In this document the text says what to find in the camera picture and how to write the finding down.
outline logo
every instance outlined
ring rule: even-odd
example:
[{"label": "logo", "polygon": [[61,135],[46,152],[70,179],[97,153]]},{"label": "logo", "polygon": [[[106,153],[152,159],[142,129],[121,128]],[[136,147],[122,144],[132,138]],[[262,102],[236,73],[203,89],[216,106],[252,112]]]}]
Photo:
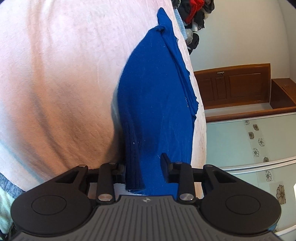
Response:
[{"label": "logo", "polygon": [[150,201],[151,201],[151,199],[150,199],[150,198],[148,198],[148,197],[146,197],[146,198],[142,199],[142,201],[143,201],[143,202],[145,202],[145,203],[148,203],[148,202],[150,202]]}]

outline white wall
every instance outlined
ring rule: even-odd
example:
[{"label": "white wall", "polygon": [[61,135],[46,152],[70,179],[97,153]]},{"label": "white wall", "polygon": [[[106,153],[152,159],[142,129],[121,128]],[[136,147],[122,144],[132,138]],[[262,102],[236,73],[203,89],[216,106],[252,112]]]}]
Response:
[{"label": "white wall", "polygon": [[287,0],[278,0],[287,31],[290,78],[296,82],[296,9]]},{"label": "white wall", "polygon": [[193,70],[271,63],[271,77],[289,77],[285,24],[277,0],[215,0],[190,55]]}]

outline circular pad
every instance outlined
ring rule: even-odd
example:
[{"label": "circular pad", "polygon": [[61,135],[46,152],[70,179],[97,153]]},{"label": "circular pad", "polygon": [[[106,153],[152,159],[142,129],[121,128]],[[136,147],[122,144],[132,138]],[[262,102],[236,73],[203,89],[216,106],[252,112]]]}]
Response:
[{"label": "circular pad", "polygon": [[226,200],[226,207],[236,214],[252,214],[259,210],[260,203],[257,199],[247,195],[235,195]]},{"label": "circular pad", "polygon": [[36,213],[42,215],[57,214],[65,209],[67,202],[65,199],[59,196],[47,195],[37,198],[32,208]]}]

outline pile of clothes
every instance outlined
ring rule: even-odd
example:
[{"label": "pile of clothes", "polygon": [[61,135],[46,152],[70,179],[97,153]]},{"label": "pile of clothes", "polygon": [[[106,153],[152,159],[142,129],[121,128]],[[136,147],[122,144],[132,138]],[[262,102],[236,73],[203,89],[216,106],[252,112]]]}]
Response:
[{"label": "pile of clothes", "polygon": [[205,28],[205,19],[214,10],[214,0],[171,0],[175,16],[189,54],[199,43],[197,31]]}]

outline blue patterned fabric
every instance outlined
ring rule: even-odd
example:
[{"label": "blue patterned fabric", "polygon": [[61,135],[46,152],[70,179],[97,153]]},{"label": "blue patterned fabric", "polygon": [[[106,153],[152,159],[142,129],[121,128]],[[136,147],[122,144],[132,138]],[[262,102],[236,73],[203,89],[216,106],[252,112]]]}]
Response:
[{"label": "blue patterned fabric", "polygon": [[0,187],[3,189],[3,191],[7,192],[14,199],[17,198],[20,194],[24,193],[22,189],[18,188],[16,185],[13,185],[1,173],[0,173]]}]

